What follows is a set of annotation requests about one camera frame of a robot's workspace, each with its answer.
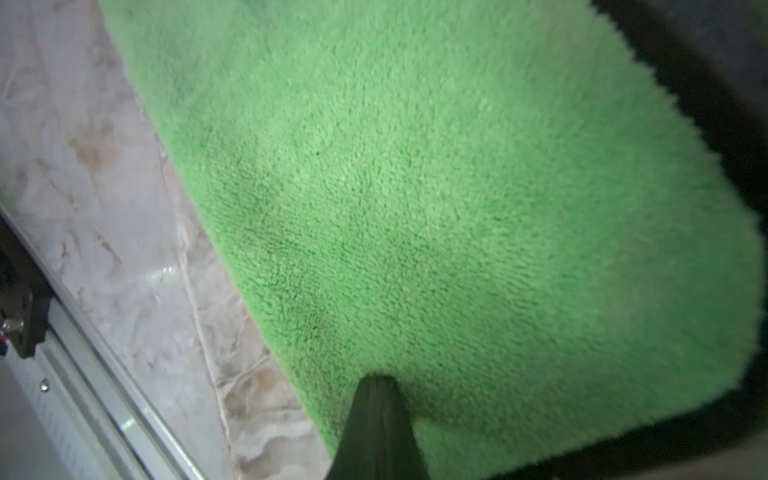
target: microfiber towel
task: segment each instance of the microfiber towel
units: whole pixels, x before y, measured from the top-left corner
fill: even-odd
[[[587,0],[102,0],[334,453],[395,376],[434,479],[695,409],[758,347],[754,214]]]

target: marble floor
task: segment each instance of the marble floor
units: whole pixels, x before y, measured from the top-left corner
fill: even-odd
[[[0,201],[206,477],[325,475],[97,0],[0,0]],[[732,476],[766,457],[766,439],[754,445],[653,478],[757,479]]]

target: screw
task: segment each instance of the screw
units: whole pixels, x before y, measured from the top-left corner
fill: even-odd
[[[24,329],[24,320],[20,316],[10,316],[0,322],[0,330],[3,333],[21,332]]]

